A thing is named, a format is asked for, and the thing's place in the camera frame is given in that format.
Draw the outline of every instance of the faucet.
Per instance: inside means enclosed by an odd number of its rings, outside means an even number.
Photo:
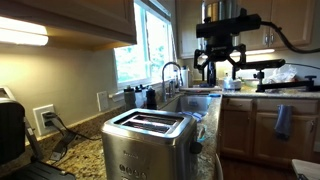
[[[179,73],[180,73],[181,85],[183,85],[182,76],[181,76],[181,68],[180,68],[179,64],[176,63],[176,62],[167,62],[162,68],[162,100],[163,100],[163,102],[167,102],[166,88],[165,88],[165,83],[164,83],[164,69],[170,64],[175,65],[175,66],[178,67]]]

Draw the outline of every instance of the wooden cabinet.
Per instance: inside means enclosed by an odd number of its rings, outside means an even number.
[[[274,130],[279,105],[292,107],[287,141]],[[291,159],[311,160],[318,100],[224,98],[221,113],[222,156],[286,168],[291,167]]]
[[[196,25],[202,23],[202,1],[187,0],[177,2],[178,56],[193,58],[199,49],[200,39],[196,38]]]
[[[227,156],[251,156],[252,127],[252,99],[223,99],[221,153]]]
[[[259,14],[263,21],[271,21],[295,46],[310,43],[315,0],[238,0],[248,14]],[[284,47],[278,34],[267,26],[240,33],[240,42],[247,50]]]
[[[92,49],[136,44],[133,0],[0,2],[0,15],[47,27],[49,43]]]

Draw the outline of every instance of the under-cabinet light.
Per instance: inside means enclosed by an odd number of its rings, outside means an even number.
[[[262,50],[254,50],[254,51],[246,51],[246,55],[258,55],[258,54],[267,54],[273,53],[274,49],[262,49]],[[230,56],[240,56],[240,52],[233,52]]]
[[[14,44],[44,46],[48,43],[44,26],[0,17],[0,41]]]

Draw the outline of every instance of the toaster lever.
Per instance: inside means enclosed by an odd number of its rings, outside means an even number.
[[[199,154],[202,151],[202,144],[198,142],[192,142],[190,144],[190,152],[192,154]]]

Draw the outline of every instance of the upper cabinet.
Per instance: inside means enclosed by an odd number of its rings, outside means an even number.
[[[49,43],[99,50],[136,44],[133,0],[6,0],[0,15],[45,25]]]
[[[196,37],[196,25],[202,23],[202,0],[177,2],[178,57],[193,58],[199,49],[200,39]]]
[[[262,21],[271,21],[295,46],[310,43],[315,0],[238,0],[248,14],[259,14]],[[284,47],[278,34],[267,26],[241,32],[240,42],[247,50]]]

